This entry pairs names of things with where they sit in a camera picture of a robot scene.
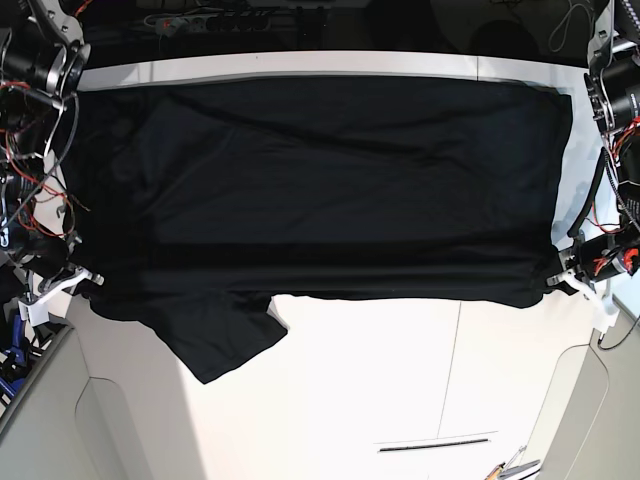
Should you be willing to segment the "black T-shirt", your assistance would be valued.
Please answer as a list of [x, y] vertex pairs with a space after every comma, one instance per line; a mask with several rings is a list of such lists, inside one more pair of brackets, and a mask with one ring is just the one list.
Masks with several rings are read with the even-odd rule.
[[284, 338], [277, 295], [528, 308], [571, 98], [510, 82], [262, 78], [79, 95], [62, 169], [99, 316], [150, 328], [202, 383]]

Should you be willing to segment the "blue and black clamps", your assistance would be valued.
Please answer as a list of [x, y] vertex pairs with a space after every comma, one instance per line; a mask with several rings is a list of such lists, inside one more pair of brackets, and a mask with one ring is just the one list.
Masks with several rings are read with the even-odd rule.
[[43, 356], [51, 334], [41, 326], [27, 332], [28, 322], [17, 308], [1, 314], [1, 406], [6, 408], [19, 393], [35, 364]]

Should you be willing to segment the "grey divider panel right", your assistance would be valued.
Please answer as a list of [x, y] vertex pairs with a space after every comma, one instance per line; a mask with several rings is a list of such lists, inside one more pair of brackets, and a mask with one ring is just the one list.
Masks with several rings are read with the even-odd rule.
[[639, 330], [625, 315], [604, 346], [565, 350], [529, 438], [524, 462], [540, 460], [538, 479], [639, 477]]

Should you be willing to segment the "grey divider panel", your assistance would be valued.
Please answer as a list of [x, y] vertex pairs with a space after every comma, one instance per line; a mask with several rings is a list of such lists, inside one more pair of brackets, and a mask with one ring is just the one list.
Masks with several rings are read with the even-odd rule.
[[625, 315], [604, 346], [565, 350], [529, 438], [524, 462], [540, 460], [538, 479], [639, 477], [639, 330]]
[[151, 479], [119, 385], [92, 377], [65, 327], [1, 416], [3, 479]]

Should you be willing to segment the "grey divider panel left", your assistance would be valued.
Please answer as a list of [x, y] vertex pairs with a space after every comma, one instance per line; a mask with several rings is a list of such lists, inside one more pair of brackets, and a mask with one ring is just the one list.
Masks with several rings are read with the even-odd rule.
[[1, 416], [3, 479], [151, 479], [119, 385], [92, 377], [65, 327]]

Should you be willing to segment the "black table slot strip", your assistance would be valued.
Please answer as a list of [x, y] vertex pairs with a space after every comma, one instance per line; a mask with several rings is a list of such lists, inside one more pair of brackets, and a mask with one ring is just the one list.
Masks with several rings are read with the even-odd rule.
[[466, 445], [477, 445], [483, 443], [489, 443], [489, 438], [478, 438], [478, 439], [469, 439], [469, 440], [459, 440], [459, 441], [449, 441], [449, 442], [438, 442], [433, 444], [416, 444], [416, 445], [405, 445], [405, 446], [395, 446], [395, 447], [382, 447], [379, 448], [379, 453], [389, 453], [389, 452], [404, 452], [404, 451], [416, 451], [416, 450], [433, 450], [439, 448], [451, 448], [451, 447], [459, 447]]

